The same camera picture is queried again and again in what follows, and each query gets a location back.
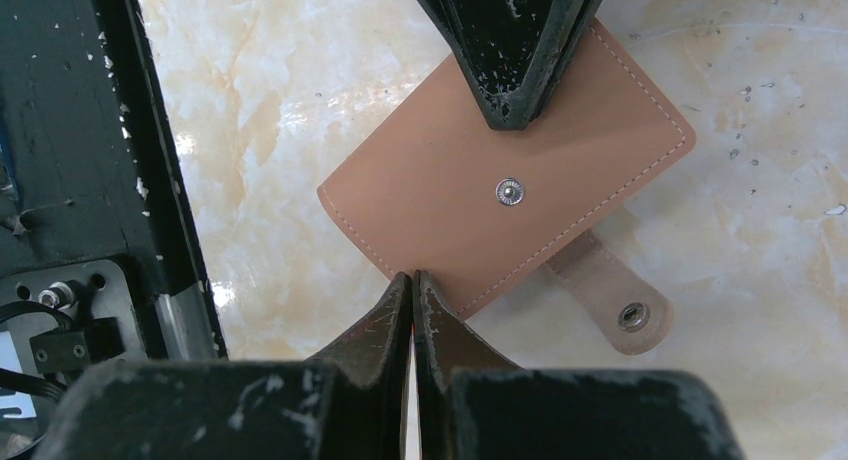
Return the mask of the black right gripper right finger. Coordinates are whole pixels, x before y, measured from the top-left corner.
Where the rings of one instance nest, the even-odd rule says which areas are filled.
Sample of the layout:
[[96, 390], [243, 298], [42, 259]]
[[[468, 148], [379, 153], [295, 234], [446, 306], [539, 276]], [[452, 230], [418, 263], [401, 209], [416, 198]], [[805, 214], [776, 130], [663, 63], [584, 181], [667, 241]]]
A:
[[714, 392], [677, 370], [529, 369], [411, 281], [425, 459], [740, 459]]

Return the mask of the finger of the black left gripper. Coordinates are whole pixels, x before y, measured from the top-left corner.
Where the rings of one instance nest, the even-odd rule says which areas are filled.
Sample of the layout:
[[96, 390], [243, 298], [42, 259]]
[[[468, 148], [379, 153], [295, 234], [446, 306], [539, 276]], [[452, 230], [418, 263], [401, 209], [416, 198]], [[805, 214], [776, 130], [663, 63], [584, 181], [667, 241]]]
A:
[[552, 100], [603, 0], [417, 0], [489, 127], [524, 130]]

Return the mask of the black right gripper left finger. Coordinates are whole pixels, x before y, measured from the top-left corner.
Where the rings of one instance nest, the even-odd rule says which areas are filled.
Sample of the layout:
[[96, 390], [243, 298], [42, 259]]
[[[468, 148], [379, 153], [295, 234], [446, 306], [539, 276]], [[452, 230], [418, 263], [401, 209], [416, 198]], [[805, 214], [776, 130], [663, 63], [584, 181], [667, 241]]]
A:
[[301, 361], [106, 362], [61, 401], [38, 459], [400, 459], [410, 277]]

